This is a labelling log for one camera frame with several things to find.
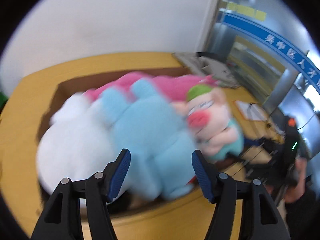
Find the green hat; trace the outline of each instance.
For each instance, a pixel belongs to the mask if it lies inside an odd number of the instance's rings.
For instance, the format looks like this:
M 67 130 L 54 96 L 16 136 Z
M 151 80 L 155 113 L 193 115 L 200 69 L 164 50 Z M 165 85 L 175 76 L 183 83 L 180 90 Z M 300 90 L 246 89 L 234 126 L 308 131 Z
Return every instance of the green hat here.
M 207 85 L 195 85 L 194 87 L 190 88 L 187 93 L 187 101 L 191 101 L 192 99 L 196 98 L 197 96 L 209 93 L 213 88 Z

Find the orange button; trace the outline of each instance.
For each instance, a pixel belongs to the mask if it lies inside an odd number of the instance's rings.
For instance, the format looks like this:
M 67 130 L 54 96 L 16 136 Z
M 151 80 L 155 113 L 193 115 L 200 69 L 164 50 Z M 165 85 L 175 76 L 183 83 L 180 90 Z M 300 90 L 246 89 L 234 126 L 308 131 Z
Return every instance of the orange button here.
M 296 125 L 296 121 L 293 118 L 290 118 L 288 124 L 289 126 L 294 127 Z

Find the black sleeve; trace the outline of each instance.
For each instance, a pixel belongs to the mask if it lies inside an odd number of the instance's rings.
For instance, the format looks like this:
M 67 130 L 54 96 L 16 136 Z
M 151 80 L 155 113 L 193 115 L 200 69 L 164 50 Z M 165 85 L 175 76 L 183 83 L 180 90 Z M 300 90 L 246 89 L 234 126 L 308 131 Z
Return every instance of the black sleeve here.
M 316 228 L 315 220 L 319 216 L 320 203 L 316 200 L 316 194 L 306 188 L 305 193 L 300 199 L 294 203 L 285 204 L 287 211 L 287 225 L 292 240 L 300 239 L 300 237 L 307 237 L 307 235 L 318 236 L 320 239 L 320 230 Z

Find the blue plush ear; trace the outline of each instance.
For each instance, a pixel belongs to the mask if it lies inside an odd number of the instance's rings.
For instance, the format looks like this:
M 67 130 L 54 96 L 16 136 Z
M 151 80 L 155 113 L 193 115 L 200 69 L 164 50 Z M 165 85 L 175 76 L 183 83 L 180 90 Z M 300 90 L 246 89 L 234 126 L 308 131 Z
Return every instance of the blue plush ear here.
M 148 98 L 159 95 L 158 90 L 145 78 L 141 78 L 131 86 L 132 93 L 137 98 Z
M 102 107 L 107 122 L 115 123 L 123 112 L 130 106 L 126 96 L 115 88 L 108 88 L 101 95 Z

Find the pig's ear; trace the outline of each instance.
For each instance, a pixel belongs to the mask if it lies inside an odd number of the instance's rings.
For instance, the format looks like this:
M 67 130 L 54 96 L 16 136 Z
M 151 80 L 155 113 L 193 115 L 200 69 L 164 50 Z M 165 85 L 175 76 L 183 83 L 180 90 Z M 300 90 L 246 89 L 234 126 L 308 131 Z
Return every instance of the pig's ear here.
M 211 92 L 212 99 L 219 105 L 224 105 L 227 102 L 226 94 L 221 88 L 214 88 Z
M 176 112 L 182 116 L 186 116 L 188 114 L 188 104 L 183 101 L 172 102 L 171 105 L 176 110 Z

